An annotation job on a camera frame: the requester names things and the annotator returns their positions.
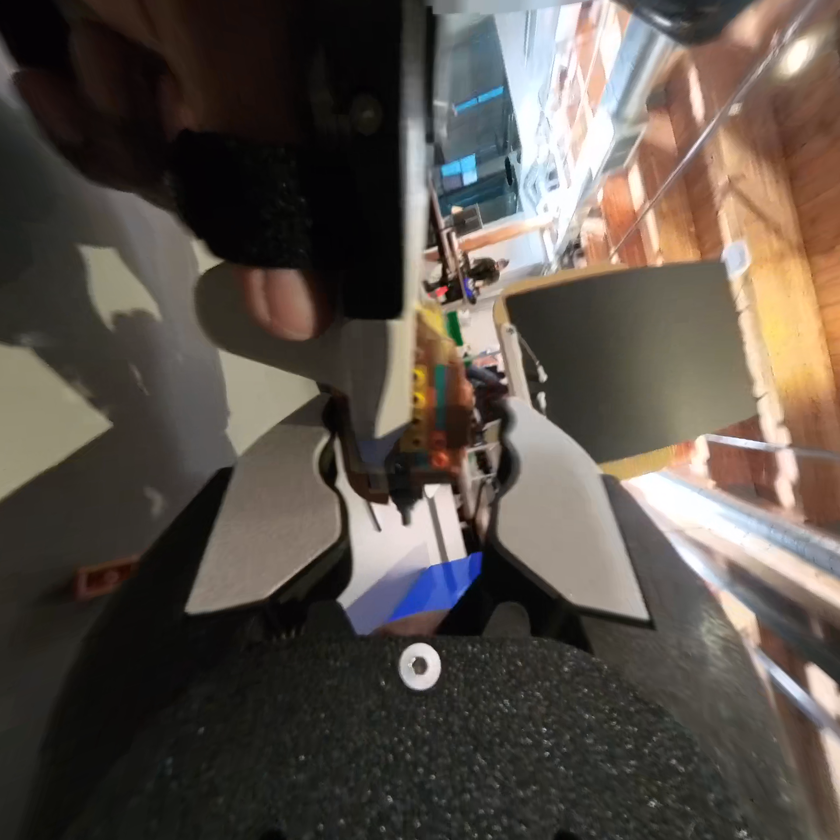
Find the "brown toy brick model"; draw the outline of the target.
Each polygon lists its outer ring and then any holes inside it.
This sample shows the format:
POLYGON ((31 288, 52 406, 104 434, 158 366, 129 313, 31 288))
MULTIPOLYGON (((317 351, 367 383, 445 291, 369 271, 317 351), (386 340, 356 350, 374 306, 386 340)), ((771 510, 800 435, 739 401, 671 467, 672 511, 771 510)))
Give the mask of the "brown toy brick model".
POLYGON ((353 430, 351 409, 361 399, 332 390, 325 418, 337 438, 350 488, 365 502, 395 504, 409 524, 427 487, 452 485, 470 441, 474 396, 445 315, 432 302, 416 304, 415 344, 407 367, 408 418, 380 438, 353 430))

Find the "ceiling lamp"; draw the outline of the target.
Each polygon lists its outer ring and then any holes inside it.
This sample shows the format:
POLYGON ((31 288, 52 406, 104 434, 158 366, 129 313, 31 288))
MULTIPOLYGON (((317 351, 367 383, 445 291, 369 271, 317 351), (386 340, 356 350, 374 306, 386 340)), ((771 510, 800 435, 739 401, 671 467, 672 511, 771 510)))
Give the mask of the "ceiling lamp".
POLYGON ((784 47, 776 67, 779 78, 791 79, 802 73, 816 56, 821 40, 816 35, 796 38, 784 47))

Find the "grey desk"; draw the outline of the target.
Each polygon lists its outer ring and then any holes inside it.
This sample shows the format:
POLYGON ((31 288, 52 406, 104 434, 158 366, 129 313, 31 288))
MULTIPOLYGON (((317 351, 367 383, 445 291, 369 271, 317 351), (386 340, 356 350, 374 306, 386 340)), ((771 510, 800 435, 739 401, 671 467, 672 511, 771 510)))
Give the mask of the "grey desk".
POLYGON ((2 54, 2 814, 18 838, 61 683, 104 599, 84 565, 147 550, 206 482, 318 393, 215 349, 214 264, 167 212, 42 140, 2 54))

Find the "blue storage bin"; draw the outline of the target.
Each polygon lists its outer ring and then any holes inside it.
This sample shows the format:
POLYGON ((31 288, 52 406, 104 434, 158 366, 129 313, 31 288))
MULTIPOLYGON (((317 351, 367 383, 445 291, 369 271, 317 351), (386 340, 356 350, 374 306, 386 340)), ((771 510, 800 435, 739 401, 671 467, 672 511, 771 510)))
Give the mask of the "blue storage bin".
POLYGON ((344 608, 354 631, 370 635, 408 619, 445 614, 481 571, 482 552, 442 563, 427 563, 426 547, 416 546, 344 608))

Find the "small brown brick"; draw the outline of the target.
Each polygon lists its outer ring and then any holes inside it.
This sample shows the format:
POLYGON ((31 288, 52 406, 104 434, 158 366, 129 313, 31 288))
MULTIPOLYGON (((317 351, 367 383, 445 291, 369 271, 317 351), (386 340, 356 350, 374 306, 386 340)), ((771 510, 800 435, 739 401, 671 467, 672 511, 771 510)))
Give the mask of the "small brown brick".
POLYGON ((139 565, 140 556, 135 554, 77 568, 71 583, 73 599, 88 602, 113 594, 136 574, 139 565))

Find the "person's left hand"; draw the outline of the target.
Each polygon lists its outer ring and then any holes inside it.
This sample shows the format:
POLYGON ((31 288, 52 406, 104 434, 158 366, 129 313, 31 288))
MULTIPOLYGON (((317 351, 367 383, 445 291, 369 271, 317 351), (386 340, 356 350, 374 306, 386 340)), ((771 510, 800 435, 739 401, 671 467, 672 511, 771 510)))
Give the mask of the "person's left hand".
POLYGON ((5 1, 1 11, 15 88, 51 146, 191 234, 169 174, 180 133, 305 139, 305 2, 5 1))

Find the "silver duct pipe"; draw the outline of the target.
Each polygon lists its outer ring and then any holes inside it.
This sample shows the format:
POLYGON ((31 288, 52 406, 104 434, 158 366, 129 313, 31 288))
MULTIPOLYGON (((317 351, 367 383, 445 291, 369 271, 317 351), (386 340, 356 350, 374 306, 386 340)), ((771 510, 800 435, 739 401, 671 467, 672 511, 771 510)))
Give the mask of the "silver duct pipe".
POLYGON ((657 502, 670 505, 706 528, 725 522, 839 579, 839 541, 835 533, 796 521, 778 507, 762 506, 671 471, 645 476, 639 482, 657 502))

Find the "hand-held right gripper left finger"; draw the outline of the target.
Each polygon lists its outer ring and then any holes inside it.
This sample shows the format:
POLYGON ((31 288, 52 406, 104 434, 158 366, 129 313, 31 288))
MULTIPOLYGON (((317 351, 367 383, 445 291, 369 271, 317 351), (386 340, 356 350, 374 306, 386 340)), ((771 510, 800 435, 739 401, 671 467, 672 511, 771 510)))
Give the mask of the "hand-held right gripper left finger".
POLYGON ((187 615, 251 606, 314 570, 345 532, 324 476, 323 425, 276 425, 238 459, 185 602, 187 615))

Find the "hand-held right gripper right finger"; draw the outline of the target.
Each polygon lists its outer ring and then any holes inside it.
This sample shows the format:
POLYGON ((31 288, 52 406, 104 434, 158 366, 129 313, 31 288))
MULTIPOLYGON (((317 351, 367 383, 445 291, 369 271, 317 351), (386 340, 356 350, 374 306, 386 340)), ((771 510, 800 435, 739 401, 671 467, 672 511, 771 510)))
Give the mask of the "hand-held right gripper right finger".
POLYGON ((530 404, 503 404, 500 445, 510 471, 491 514, 493 542, 529 581, 576 612, 650 625, 601 468, 530 404))

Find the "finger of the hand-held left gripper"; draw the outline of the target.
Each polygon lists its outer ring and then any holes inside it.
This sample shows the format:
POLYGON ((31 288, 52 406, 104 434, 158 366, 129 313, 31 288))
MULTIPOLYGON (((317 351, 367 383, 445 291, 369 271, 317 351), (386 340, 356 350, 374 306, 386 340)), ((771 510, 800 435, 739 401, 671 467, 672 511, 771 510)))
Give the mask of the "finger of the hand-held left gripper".
POLYGON ((231 265, 216 265, 196 282, 196 317, 207 339, 220 350, 278 371, 300 376, 349 396, 344 320, 336 317, 314 339, 279 339, 249 314, 231 265))
POLYGON ((350 109, 359 205, 343 287, 351 423, 388 438, 412 413, 417 305, 429 222, 434 23, 427 2, 360 2, 360 82, 350 109))

